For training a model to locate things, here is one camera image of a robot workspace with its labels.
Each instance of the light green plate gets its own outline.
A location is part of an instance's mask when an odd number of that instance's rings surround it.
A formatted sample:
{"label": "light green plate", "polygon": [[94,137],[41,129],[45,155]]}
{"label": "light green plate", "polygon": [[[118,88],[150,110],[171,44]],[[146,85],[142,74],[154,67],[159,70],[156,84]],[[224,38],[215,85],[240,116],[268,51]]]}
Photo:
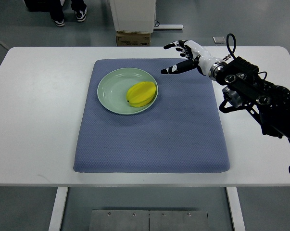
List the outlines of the light green plate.
{"label": "light green plate", "polygon": [[[126,101],[126,92],[134,84],[150,81],[156,85],[156,94],[151,103],[143,107],[132,107]],[[100,81],[97,90],[100,103],[111,112],[132,115],[149,108],[158,95],[158,85],[149,73],[137,68],[121,68],[108,73]]]}

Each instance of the metal plate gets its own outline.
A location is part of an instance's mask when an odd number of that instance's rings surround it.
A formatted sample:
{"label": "metal plate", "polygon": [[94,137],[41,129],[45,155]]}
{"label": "metal plate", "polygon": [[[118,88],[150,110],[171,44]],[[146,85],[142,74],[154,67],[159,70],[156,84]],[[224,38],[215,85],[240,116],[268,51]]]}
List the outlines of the metal plate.
{"label": "metal plate", "polygon": [[206,211],[93,210],[89,231],[209,231]]}
{"label": "metal plate", "polygon": [[223,44],[226,43],[226,40],[224,37],[213,37],[215,44]]}
{"label": "metal plate", "polygon": [[93,210],[89,231],[148,231],[149,213],[143,210]]}
{"label": "metal plate", "polygon": [[209,231],[206,211],[150,211],[150,231]]}

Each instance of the cardboard box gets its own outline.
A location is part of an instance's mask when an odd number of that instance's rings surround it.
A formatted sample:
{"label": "cardboard box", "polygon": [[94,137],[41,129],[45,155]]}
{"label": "cardboard box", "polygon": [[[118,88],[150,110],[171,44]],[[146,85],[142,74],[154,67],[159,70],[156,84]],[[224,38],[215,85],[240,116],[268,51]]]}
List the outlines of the cardboard box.
{"label": "cardboard box", "polygon": [[117,47],[148,47],[151,42],[150,33],[116,32]]}

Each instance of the black wire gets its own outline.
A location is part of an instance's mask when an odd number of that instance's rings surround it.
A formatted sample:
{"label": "black wire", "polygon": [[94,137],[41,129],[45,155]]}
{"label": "black wire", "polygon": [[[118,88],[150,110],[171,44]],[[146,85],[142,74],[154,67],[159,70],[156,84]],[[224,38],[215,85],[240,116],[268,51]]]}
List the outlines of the black wire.
{"label": "black wire", "polygon": [[[230,49],[230,46],[229,46],[229,37],[232,37],[232,39],[233,39],[233,50],[231,50],[231,49]],[[235,55],[234,55],[234,52],[235,52],[235,50],[236,50],[236,46],[237,46],[237,43],[236,43],[236,37],[235,37],[233,34],[229,33],[229,34],[227,35],[227,37],[226,37],[226,44],[227,44],[227,49],[228,49],[228,51],[229,51],[231,57],[232,57],[233,59],[235,59],[236,57],[235,57]]]}
{"label": "black wire", "polygon": [[262,73],[265,73],[265,77],[263,78],[263,80],[265,80],[266,79],[266,76],[268,75],[268,73],[266,71],[263,71],[263,72],[259,72],[257,74],[262,74]]}
{"label": "black wire", "polygon": [[160,25],[160,22],[158,22],[157,20],[155,20],[154,22],[155,22],[155,26],[154,27],[158,27]]}

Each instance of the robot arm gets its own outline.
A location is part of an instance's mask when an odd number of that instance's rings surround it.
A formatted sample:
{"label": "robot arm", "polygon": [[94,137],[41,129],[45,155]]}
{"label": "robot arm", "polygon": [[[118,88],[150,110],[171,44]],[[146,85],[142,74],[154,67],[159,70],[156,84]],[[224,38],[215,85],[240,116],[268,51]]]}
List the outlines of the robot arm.
{"label": "robot arm", "polygon": [[164,46],[164,49],[171,47],[176,47],[176,50],[181,52],[180,56],[186,57],[188,60],[163,69],[162,74],[179,74],[197,68],[202,75],[215,80],[212,75],[214,70],[219,66],[226,65],[223,59],[212,57],[204,47],[192,40],[172,42]]}
{"label": "robot arm", "polygon": [[[231,51],[229,36],[234,39]],[[197,68],[198,71],[220,85],[224,101],[219,110],[223,113],[246,110],[261,126],[264,135],[282,138],[286,136],[290,143],[290,91],[283,86],[276,86],[259,77],[259,68],[241,57],[234,56],[236,47],[232,34],[227,35],[227,48],[230,53],[224,59],[211,54],[192,40],[177,41],[164,46],[165,49],[176,47],[180,56],[188,58],[174,66],[163,69],[162,74],[179,74]],[[229,57],[233,61],[226,63]]]}

